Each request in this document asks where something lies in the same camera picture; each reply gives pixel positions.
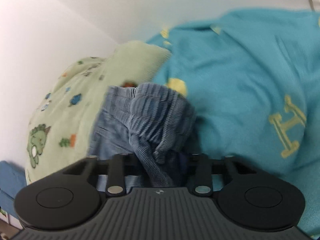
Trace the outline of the blue folded cushion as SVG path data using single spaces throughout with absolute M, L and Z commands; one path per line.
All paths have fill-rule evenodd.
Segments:
M 0 163 L 0 188 L 1 188 L 1 209 L 11 216 L 18 218 L 14 209 L 16 194 L 26 187 L 24 169 L 6 161 Z

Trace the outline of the teal smiley bed sheet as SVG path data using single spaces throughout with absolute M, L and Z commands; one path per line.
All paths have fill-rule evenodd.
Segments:
M 299 227 L 319 235 L 319 13 L 229 12 L 163 30 L 154 82 L 195 107 L 193 149 L 240 155 L 302 191 Z

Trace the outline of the green dinosaur fleece blanket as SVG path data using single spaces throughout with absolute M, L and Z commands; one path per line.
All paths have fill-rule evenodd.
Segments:
M 130 41 L 107 58 L 86 57 L 69 66 L 29 121 L 27 184 L 84 158 L 107 89 L 151 81 L 169 57 L 165 48 Z

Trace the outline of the light blue denim jeans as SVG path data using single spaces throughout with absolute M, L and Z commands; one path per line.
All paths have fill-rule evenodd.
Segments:
M 127 191 L 148 185 L 178 187 L 187 169 L 183 146 L 195 120 L 195 108 L 168 87 L 111 86 L 93 126 L 88 155 L 106 160 L 116 154 L 135 154 L 147 175 L 128 176 Z

